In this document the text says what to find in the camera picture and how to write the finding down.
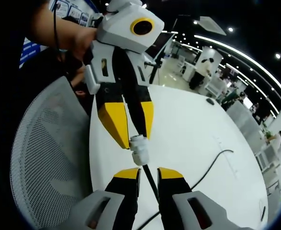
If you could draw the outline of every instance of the ceiling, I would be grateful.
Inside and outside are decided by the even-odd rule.
[[[101,12],[105,12],[105,3],[109,0],[93,0],[93,2]],[[194,38],[194,35],[205,36],[240,50],[256,60],[281,83],[281,58],[276,59],[275,57],[276,53],[281,54],[281,0],[277,2],[267,0],[142,0],[142,2],[147,4],[148,10],[165,22],[164,30],[179,33],[177,41],[190,43],[191,46],[200,48],[213,46],[213,48],[231,54],[232,57],[224,55],[222,64],[229,63],[234,67],[239,66],[242,73],[250,79],[256,80],[256,84],[271,99],[277,109],[281,109],[281,100],[276,94],[277,92],[281,96],[280,88],[260,68],[229,49]],[[195,25],[193,21],[198,20],[200,16],[211,17],[226,32],[227,36],[208,32],[199,25]],[[234,32],[230,33],[228,27],[233,27]],[[246,65],[233,56],[244,61]]]

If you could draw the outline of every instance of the white table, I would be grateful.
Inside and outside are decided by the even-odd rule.
[[[259,229],[264,206],[267,223],[268,201],[260,168],[243,135],[217,103],[191,92],[157,85],[149,88],[154,102],[154,121],[149,142],[150,170],[157,182],[157,168],[179,171],[193,186],[216,155],[221,155],[207,176],[195,188],[227,210],[228,218],[241,227]],[[129,134],[136,135],[129,119]],[[93,105],[90,125],[90,170],[94,190],[104,190],[113,175],[134,168],[131,152],[123,150],[107,133]],[[133,229],[158,212],[157,201],[144,172],[141,174],[138,213]],[[162,230],[160,216],[146,230]]]

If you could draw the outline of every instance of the yellow circle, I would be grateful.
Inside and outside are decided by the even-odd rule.
[[[137,23],[140,23],[140,22],[149,22],[152,25],[151,31],[154,29],[154,21],[152,19],[150,19],[150,18],[138,18],[138,19],[136,19],[135,21],[132,22],[131,27],[130,27],[130,30],[133,34],[135,34],[137,36],[142,36],[142,34],[136,34],[135,31],[134,31],[134,27],[136,26]]]

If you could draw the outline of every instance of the floor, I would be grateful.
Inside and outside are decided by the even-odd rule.
[[[175,66],[177,60],[169,58],[165,61],[165,65],[158,69],[153,84],[197,93],[196,91],[191,90],[189,88],[188,82],[186,82],[178,73],[176,73]]]

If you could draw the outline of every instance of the black cable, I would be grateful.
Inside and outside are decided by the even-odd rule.
[[[143,225],[141,225],[139,228],[137,228],[137,230],[141,230],[143,229],[148,223],[151,222],[151,220],[153,220],[155,217],[157,217],[160,214],[160,212],[155,213],[153,216],[151,216],[145,223],[143,223]]]
[[[154,182],[154,180],[153,180],[152,174],[151,174],[151,172],[150,172],[150,170],[149,170],[149,166],[146,164],[146,165],[143,165],[142,167],[143,167],[143,169],[144,169],[144,171],[145,171],[145,173],[146,173],[146,177],[147,177],[148,180],[149,180],[149,183],[150,183],[151,188],[152,188],[152,190],[153,190],[153,192],[154,192],[155,198],[156,198],[156,200],[157,200],[157,202],[158,202],[158,201],[159,201],[159,198],[158,198],[158,190],[157,190],[156,184],[155,184],[155,182]]]
[[[197,186],[203,179],[204,177],[207,175],[207,173],[210,171],[210,169],[212,168],[212,166],[214,165],[214,163],[216,162],[216,160],[218,159],[218,157],[224,153],[224,152],[233,152],[232,150],[230,149],[225,149],[221,152],[218,153],[218,155],[215,157],[214,161],[212,162],[211,166],[209,166],[209,168],[206,170],[206,172],[204,173],[204,175],[200,178],[200,180],[198,180],[198,182],[193,186],[191,187],[191,190],[195,188],[195,186]],[[137,228],[137,230],[141,230],[143,229],[148,223],[151,222],[151,220],[153,220],[155,217],[157,217],[158,215],[160,214],[160,212],[157,212],[155,213],[153,216],[151,216],[145,223],[143,223],[143,225],[141,225],[139,228]]]
[[[56,8],[57,8],[57,0],[55,0],[55,2],[54,2],[54,9],[53,9],[54,39],[55,39],[55,45],[56,45],[57,51],[59,53],[59,59],[60,59],[61,63],[64,63],[63,59],[62,59],[62,54],[59,49],[59,39],[58,39],[58,35],[57,35],[57,30],[56,30]]]

